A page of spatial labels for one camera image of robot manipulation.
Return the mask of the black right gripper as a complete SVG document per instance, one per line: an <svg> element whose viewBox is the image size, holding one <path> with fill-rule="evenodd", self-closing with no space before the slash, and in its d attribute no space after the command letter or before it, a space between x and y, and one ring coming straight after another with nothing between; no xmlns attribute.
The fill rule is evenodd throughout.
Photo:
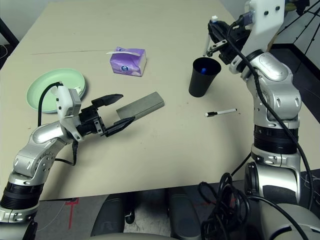
<svg viewBox="0 0 320 240"><path fill-rule="evenodd" d="M229 65L237 56L237 53L228 41L225 40L229 25L224 21L210 21L207 26L208 34L214 44L206 50L206 56L212 57L215 52L220 51L219 58L225 65ZM231 30L229 39L240 51L246 43L249 35L249 29L246 29L244 26L239 26Z"/></svg>

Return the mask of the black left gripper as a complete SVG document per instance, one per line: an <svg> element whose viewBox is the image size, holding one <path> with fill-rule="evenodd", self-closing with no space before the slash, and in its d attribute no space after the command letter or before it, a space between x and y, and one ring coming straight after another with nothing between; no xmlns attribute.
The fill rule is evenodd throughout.
<svg viewBox="0 0 320 240"><path fill-rule="evenodd" d="M76 127L77 131L81 135L102 135L104 133L106 137L110 137L128 127L135 120L134 116L126 117L115 122L112 126L106 128L104 132L104 124L102 118L98 114L98 109L96 108L114 104L122 97L122 94L110 94L92 100L91 103L93 106L83 108L78 115L80 125Z"/></svg>

